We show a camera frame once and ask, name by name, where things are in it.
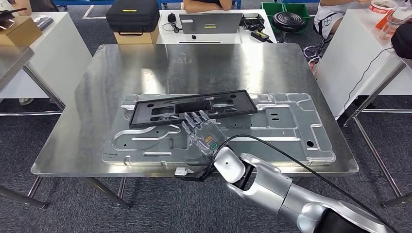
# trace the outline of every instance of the gray carpet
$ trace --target gray carpet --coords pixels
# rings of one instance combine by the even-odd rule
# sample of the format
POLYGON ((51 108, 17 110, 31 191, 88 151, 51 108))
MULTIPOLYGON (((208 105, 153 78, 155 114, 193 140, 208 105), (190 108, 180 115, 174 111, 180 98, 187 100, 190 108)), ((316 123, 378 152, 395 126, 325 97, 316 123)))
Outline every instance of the gray carpet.
MULTIPOLYGON (((242 7, 259 8, 259 2, 244 0, 242 7)), ((115 41, 104 19, 81 20, 86 10, 84 6, 69 6, 75 25, 93 54, 100 44, 115 41)), ((99 11, 104 12, 104 6, 95 10, 91 14, 99 16, 99 11)), ((288 35, 287 40, 301 47, 318 43, 319 36, 311 32, 288 35)), ((412 97, 379 97, 375 104, 379 108, 412 108, 412 97)), ((25 107, 20 107, 17 100, 0 103, 0 112, 45 109, 54 110, 55 106, 45 99, 35 100, 25 107)), ((412 116, 364 114, 360 119, 401 191, 411 192, 412 116)), ((30 167, 57 120, 58 116, 0 117, 0 184, 21 193, 28 192, 35 180, 30 167)), ((390 186, 354 123, 342 128, 342 132, 360 171, 350 177, 329 179, 376 210, 400 232, 412 232, 412 204, 389 209, 381 207, 381 200, 394 197, 390 186)), ((120 178, 99 180, 112 190, 117 190, 120 183, 120 178)), ((347 200, 316 178, 310 178, 305 187, 330 198, 347 200)), ((121 209, 77 178, 46 178, 36 198, 50 202, 49 208, 38 210, 0 198, 0 232, 299 232, 282 218, 231 195, 218 177, 204 183, 172 178, 128 179, 124 199, 133 205, 130 210, 121 209)))

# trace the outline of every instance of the green indicator light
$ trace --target green indicator light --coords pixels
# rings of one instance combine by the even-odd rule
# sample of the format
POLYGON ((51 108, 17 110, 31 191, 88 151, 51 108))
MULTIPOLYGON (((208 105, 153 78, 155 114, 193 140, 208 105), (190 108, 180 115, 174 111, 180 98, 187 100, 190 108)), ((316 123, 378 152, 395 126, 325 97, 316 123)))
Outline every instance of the green indicator light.
POLYGON ((214 150, 214 149, 216 149, 217 147, 218 147, 218 144, 217 144, 217 143, 213 143, 212 146, 210 146, 210 149, 211 149, 211 150, 214 150))

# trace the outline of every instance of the case handle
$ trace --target case handle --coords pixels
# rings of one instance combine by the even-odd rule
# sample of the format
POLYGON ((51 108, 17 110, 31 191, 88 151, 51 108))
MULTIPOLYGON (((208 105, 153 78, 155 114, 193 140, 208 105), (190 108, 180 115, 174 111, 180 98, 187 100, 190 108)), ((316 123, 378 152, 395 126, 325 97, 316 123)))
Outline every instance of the case handle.
POLYGON ((140 33, 140 34, 121 34, 121 32, 119 32, 119 35, 121 35, 121 36, 141 36, 141 35, 143 35, 143 33, 140 33))

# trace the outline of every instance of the stainless steel table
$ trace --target stainless steel table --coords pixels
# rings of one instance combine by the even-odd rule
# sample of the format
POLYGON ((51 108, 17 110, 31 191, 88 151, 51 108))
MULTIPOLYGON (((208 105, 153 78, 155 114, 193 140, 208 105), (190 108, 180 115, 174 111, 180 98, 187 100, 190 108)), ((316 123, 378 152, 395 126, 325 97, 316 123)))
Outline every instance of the stainless steel table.
MULTIPOLYGON (((0 46, 0 91, 2 91, 13 77, 23 69, 27 75, 40 87, 44 93, 59 107, 64 109, 65 105, 52 92, 48 85, 30 69, 28 62, 34 52, 29 47, 0 46)), ((0 113, 3 116, 37 116, 60 114, 61 111, 28 112, 28 113, 0 113)))
MULTIPOLYGON (((326 175, 358 172, 338 124, 296 44, 102 45, 32 167, 42 177, 171 177, 170 166, 115 166, 103 144, 128 94, 249 93, 311 95, 336 154, 326 175)), ((283 166, 291 176, 309 176, 283 166)))
POLYGON ((388 86, 393 79, 395 79, 398 74, 403 71, 404 69, 409 68, 412 69, 412 60, 406 59, 406 58, 400 58, 400 61, 398 65, 395 67, 395 69, 386 77, 386 79, 372 92, 370 96, 362 103, 359 108, 357 108, 354 113, 346 120, 344 126, 347 126, 347 124, 350 122, 350 120, 354 120, 356 123, 357 127, 359 128, 360 132, 362 133, 363 138, 365 139, 366 143, 369 146, 369 149, 371 150, 373 156, 375 157, 380 169, 382 170, 383 174, 386 177, 386 180, 388 183, 391 185, 391 188, 396 195, 396 197, 392 200, 385 201, 383 204, 387 207, 392 207, 395 206, 399 203, 407 203, 412 201, 412 192, 408 194, 402 194, 396 185, 394 179, 392 178, 392 175, 386 168, 384 162, 380 158, 378 151, 375 149, 371 139, 369 138, 368 134, 366 133, 365 129, 363 128, 361 122, 358 119, 358 115, 360 113, 412 113, 412 109, 365 109, 378 95, 383 91, 386 86, 388 86))
POLYGON ((29 47, 0 47, 0 91, 26 65, 33 55, 34 53, 29 47))
MULTIPOLYGON (((19 70, 26 69, 26 64, 33 57, 33 51, 28 47, 0 47, 0 92, 17 74, 19 70)), ((28 205, 38 207, 40 209, 47 206, 45 202, 33 199, 34 192, 30 191, 28 197, 17 193, 0 185, 0 195, 6 196, 28 205)))

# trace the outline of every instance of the silver robot arm segment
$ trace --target silver robot arm segment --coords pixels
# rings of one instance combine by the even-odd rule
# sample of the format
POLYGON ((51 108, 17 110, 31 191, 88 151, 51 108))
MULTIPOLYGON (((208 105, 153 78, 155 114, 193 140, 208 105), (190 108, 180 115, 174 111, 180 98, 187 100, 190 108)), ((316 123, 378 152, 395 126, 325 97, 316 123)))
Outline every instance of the silver robot arm segment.
POLYGON ((254 155, 242 153, 238 157, 230 148, 223 147, 213 163, 232 192, 276 216, 287 218, 303 233, 387 233, 385 225, 366 211, 292 184, 292 179, 279 168, 254 155), (254 168, 256 177, 245 190, 254 168))

